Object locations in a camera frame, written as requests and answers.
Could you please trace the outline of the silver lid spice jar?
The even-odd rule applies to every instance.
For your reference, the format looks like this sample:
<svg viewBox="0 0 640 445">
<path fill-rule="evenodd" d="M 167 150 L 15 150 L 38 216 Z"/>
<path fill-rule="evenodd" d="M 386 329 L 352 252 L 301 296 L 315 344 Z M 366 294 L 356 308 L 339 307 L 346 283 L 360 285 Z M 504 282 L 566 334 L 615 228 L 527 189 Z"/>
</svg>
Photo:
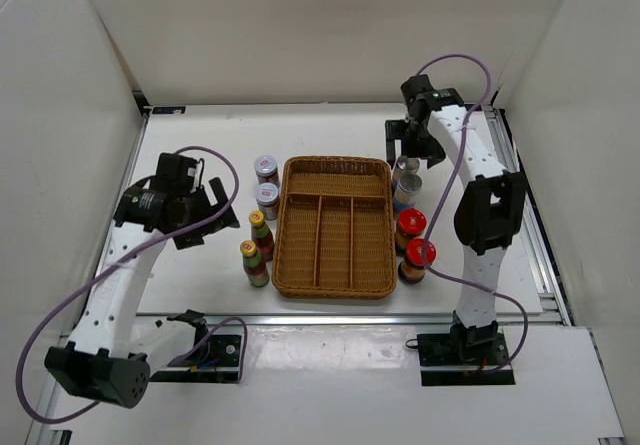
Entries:
<svg viewBox="0 0 640 445">
<path fill-rule="evenodd" d="M 413 208 L 422 189 L 422 179 L 417 174 L 404 174 L 396 184 L 393 209 L 396 214 Z"/>
<path fill-rule="evenodd" d="M 420 168 L 420 160 L 407 156 L 397 158 L 392 171 L 392 187 L 395 188 L 400 179 L 408 174 L 417 174 Z"/>
</svg>

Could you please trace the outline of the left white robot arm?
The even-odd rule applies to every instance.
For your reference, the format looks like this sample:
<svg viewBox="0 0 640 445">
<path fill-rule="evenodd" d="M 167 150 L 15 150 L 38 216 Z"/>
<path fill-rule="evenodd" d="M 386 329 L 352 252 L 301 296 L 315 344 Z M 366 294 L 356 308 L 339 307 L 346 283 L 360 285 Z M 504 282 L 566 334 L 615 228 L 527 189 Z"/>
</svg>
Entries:
<svg viewBox="0 0 640 445">
<path fill-rule="evenodd" d="M 152 269 L 167 241 L 179 250 L 203 244 L 207 235 L 239 221 L 222 181 L 211 195 L 191 177 L 157 175 L 125 190 L 114 215 L 109 262 L 64 346 L 47 351 L 44 365 L 70 395 L 133 408 L 159 370 L 198 366 L 211 356 L 212 331 L 204 315 L 187 310 L 156 322 L 139 339 L 131 333 Z"/>
</svg>

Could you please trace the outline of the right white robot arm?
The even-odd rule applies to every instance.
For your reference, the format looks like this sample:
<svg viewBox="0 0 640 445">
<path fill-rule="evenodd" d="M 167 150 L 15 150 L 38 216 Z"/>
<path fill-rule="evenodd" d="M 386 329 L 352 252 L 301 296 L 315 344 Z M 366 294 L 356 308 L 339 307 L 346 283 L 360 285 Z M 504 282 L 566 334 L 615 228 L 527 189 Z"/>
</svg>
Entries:
<svg viewBox="0 0 640 445">
<path fill-rule="evenodd" d="M 387 162 L 395 164 L 396 145 L 402 155 L 423 159 L 428 166 L 448 158 L 463 187 L 453 219 L 463 246 L 462 291 L 449 352 L 458 363 L 470 365 L 497 337 L 499 271 L 521 228 L 527 180 L 523 173 L 509 171 L 485 145 L 455 89 L 436 89 L 425 76 L 415 76 L 401 85 L 401 93 L 407 117 L 385 122 Z"/>
</svg>

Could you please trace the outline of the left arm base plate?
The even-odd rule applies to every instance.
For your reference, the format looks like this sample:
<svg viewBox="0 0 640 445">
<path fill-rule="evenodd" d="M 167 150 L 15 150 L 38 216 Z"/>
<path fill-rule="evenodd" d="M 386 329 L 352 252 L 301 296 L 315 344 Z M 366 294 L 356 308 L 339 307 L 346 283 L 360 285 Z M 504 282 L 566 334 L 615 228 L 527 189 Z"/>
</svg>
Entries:
<svg viewBox="0 0 640 445">
<path fill-rule="evenodd" d="M 152 383 L 235 384 L 240 379 L 244 337 L 214 334 L 204 351 L 184 365 L 165 367 L 152 377 Z"/>
</svg>

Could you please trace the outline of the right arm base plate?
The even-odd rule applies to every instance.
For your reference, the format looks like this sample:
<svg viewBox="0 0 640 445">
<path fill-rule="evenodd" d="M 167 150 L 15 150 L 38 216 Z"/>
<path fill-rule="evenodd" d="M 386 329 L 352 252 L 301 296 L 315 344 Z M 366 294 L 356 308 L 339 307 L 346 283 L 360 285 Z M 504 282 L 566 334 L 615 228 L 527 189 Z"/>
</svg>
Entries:
<svg viewBox="0 0 640 445">
<path fill-rule="evenodd" d="M 492 344 L 482 344 L 467 352 L 460 352 L 448 333 L 418 334 L 407 340 L 405 347 L 418 353 L 423 387 L 516 384 L 510 365 L 494 372 L 509 358 L 503 333 Z"/>
</svg>

